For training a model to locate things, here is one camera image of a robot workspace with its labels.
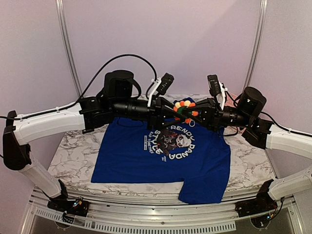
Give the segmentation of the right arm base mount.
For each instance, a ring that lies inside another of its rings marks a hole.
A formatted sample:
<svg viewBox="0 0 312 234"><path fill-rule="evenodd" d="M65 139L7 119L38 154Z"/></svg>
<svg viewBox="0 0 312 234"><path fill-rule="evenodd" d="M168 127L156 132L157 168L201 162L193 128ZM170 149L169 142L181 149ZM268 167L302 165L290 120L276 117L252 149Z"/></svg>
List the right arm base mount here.
<svg viewBox="0 0 312 234"><path fill-rule="evenodd" d="M277 208L277 202L268 195L257 196L253 199L243 200L235 203L235 211L239 217L255 215Z"/></svg>

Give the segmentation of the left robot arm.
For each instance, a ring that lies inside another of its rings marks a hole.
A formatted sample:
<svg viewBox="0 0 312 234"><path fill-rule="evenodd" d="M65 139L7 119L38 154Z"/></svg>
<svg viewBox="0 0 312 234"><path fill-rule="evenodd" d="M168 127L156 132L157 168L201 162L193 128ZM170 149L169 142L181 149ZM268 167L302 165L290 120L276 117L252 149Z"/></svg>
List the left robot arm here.
<svg viewBox="0 0 312 234"><path fill-rule="evenodd" d="M147 122L148 129L161 129L171 125L167 118L176 113L173 105L163 96L174 77L165 74L154 82L148 100L132 96L132 89L140 89L134 74L126 70L109 72L104 77L102 90L94 97L86 97L66 107L55 108L44 114L18 115L8 113L2 137L3 162L13 171L28 177L63 212L73 204L65 185L51 176L31 156L30 142L39 138L81 130L89 133L116 117Z"/></svg>

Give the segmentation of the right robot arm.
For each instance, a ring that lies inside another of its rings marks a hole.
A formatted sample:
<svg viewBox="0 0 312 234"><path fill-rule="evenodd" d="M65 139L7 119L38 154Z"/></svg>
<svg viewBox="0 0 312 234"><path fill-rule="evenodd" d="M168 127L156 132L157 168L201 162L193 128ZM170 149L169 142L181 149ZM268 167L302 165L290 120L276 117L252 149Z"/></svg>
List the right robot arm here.
<svg viewBox="0 0 312 234"><path fill-rule="evenodd" d="M237 98L235 107L221 108L216 98L199 101L194 107L182 111L183 115L214 132L221 127L243 128L242 137L260 149L281 150L305 158L312 157L312 136L278 125L273 119L261 119L259 115L266 98L255 88L247 87Z"/></svg>

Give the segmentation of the blue printed t-shirt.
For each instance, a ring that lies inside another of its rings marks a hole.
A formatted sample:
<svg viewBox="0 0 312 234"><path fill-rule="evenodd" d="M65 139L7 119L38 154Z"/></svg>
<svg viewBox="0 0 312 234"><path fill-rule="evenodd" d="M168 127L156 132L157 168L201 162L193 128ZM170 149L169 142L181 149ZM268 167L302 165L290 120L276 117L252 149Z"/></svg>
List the blue printed t-shirt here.
<svg viewBox="0 0 312 234"><path fill-rule="evenodd" d="M91 182L182 182L180 201L219 203L230 163L223 130L212 132L197 123L148 130L145 122L117 117L105 131Z"/></svg>

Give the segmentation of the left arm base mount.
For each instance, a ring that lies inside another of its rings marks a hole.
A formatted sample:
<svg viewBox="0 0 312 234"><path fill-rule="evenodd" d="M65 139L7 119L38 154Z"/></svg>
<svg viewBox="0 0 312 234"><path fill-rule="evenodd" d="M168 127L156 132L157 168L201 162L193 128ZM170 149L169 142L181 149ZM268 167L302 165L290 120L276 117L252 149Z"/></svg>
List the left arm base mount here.
<svg viewBox="0 0 312 234"><path fill-rule="evenodd" d="M52 210L64 212L70 215L86 217L89 211L90 202L83 197L66 198L60 195L56 198L49 198L47 207Z"/></svg>

